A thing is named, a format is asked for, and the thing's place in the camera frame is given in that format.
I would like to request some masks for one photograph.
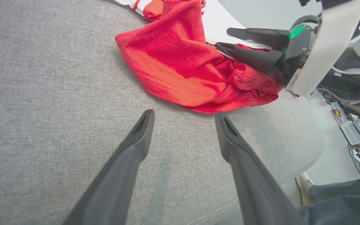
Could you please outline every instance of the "red cloth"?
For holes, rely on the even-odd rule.
[[[200,0],[165,0],[160,20],[116,42],[148,93],[196,112],[267,104],[281,90],[272,77],[206,44]]]

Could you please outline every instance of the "white sneaker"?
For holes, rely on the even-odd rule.
[[[312,180],[306,174],[306,172],[301,173],[298,177],[295,178],[297,181],[298,188],[301,192],[302,205],[310,205],[310,200],[308,196],[309,188],[314,185]]]

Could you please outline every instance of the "white floor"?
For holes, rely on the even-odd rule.
[[[334,120],[331,108],[320,98],[315,91],[307,98],[313,115],[322,128],[324,135],[324,151],[316,163],[306,172],[312,181],[317,185],[351,181],[360,178],[348,152],[348,141],[342,133],[337,122]],[[294,206],[301,206],[300,191],[294,180],[281,186]],[[241,210],[233,212],[216,225],[242,225],[243,219]]]

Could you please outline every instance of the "gray sofa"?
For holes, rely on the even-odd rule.
[[[239,207],[214,115],[147,94],[114,37],[144,26],[109,0],[0,0],[0,224],[59,224],[144,110],[156,122],[127,224],[214,224]],[[323,138],[304,98],[228,113],[279,184]]]

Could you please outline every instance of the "person's leg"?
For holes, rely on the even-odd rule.
[[[308,195],[311,203],[343,195],[360,196],[360,179],[329,185],[312,185]]]
[[[296,208],[305,225],[360,225],[360,196],[339,196]]]

